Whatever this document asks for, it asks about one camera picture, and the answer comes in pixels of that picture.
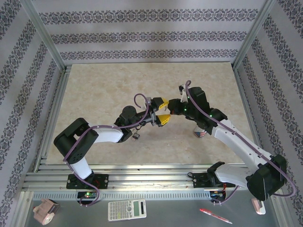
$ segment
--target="calculator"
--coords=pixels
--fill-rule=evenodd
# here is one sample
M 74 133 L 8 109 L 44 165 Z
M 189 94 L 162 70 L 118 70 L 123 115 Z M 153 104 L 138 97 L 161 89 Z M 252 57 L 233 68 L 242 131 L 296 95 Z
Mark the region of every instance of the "calculator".
M 108 221 L 122 221 L 146 217 L 145 199 L 108 203 Z

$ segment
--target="wallpaper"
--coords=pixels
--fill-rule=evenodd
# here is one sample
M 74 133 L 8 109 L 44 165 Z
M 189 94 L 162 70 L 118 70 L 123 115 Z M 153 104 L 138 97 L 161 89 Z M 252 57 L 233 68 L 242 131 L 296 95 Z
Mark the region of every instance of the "wallpaper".
M 263 148 L 288 161 L 297 193 L 286 201 L 295 226 L 303 226 L 302 15 L 300 1 L 277 1 L 238 68 Z
M 67 65 L 232 61 L 265 0 L 35 0 Z
M 0 227 L 37 153 L 60 72 L 17 0 L 0 0 Z

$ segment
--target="marble table surface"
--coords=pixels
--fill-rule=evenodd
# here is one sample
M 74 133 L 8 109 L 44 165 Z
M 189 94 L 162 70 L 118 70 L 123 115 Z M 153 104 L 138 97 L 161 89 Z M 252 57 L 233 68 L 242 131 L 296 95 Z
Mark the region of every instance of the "marble table surface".
M 252 139 L 236 80 L 229 62 L 74 64 L 68 79 L 54 138 L 75 119 L 91 125 L 112 125 L 133 97 L 143 93 L 167 100 L 181 98 L 178 86 L 188 79 L 201 87 L 210 106 L 220 109 Z M 196 124 L 173 115 L 161 128 L 146 125 L 137 141 L 94 144 L 86 154 L 89 164 L 213 164 L 243 163 L 225 144 L 211 135 L 197 138 Z M 51 144 L 47 164 L 62 164 L 63 156 Z

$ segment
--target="patterned wallpaper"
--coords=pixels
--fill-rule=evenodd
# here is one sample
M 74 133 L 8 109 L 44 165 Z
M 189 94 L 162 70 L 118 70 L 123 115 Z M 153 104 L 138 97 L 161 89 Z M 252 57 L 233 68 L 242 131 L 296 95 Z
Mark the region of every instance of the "patterned wallpaper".
M 45 129 L 60 72 L 18 0 L 0 0 L 0 227 Z
M 66 64 L 232 61 L 264 2 L 33 1 Z
M 295 226 L 303 226 L 302 15 L 300 1 L 277 1 L 238 69 L 262 146 L 288 161 Z

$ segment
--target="pen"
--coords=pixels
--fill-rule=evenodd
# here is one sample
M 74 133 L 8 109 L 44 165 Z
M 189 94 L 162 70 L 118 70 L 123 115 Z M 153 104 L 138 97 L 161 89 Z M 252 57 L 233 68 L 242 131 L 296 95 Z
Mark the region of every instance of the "pen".
M 222 217 L 220 217 L 220 216 L 218 216 L 218 215 L 213 214 L 213 213 L 212 213 L 210 210 L 208 210 L 208 209 L 200 209 L 200 211 L 203 212 L 203 213 L 205 213 L 205 214 L 208 214 L 208 215 L 210 215 L 210 216 L 213 216 L 213 217 L 215 217 L 215 218 L 217 218 L 217 219 L 220 219 L 221 221 L 225 221 L 225 222 L 227 222 L 227 223 L 232 224 L 232 222 L 230 222 L 229 220 L 227 220 L 227 219 L 225 219 L 225 218 L 222 218 Z

